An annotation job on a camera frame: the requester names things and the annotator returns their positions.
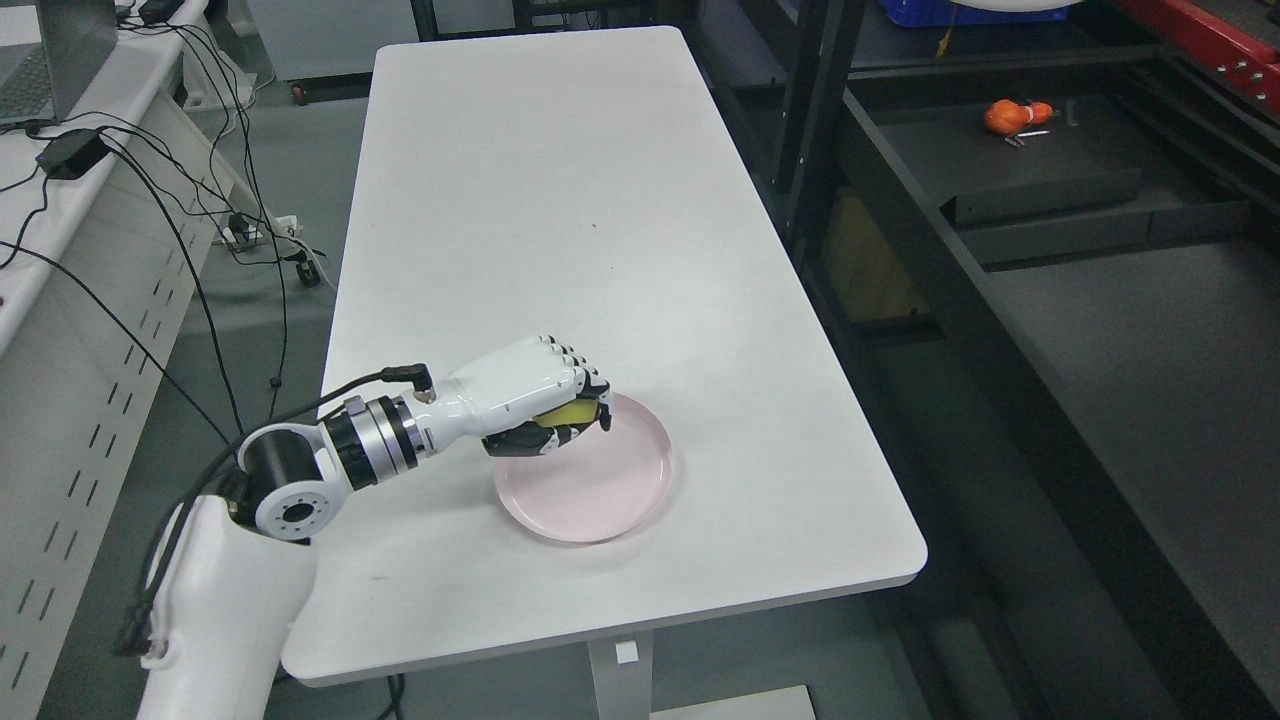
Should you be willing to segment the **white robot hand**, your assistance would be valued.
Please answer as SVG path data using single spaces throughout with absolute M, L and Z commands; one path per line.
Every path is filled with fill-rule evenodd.
M 477 437 L 493 457 L 547 455 L 594 425 L 608 430 L 613 393 L 608 380 L 552 336 L 530 336 L 454 369 L 434 386 L 435 398 L 404 401 L 428 454 Z M 539 427 L 532 419 L 576 398 L 599 402 L 591 425 Z

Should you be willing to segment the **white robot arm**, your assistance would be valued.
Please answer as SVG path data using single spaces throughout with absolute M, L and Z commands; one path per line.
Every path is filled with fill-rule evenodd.
M 440 452 L 425 410 L 431 389 L 364 406 L 315 427 L 273 421 L 229 447 L 252 486 L 250 521 L 220 495 L 183 498 L 156 546 L 123 653 L 148 678 L 141 719 L 261 719 L 291 625 L 310 597 L 308 539 L 346 498 Z

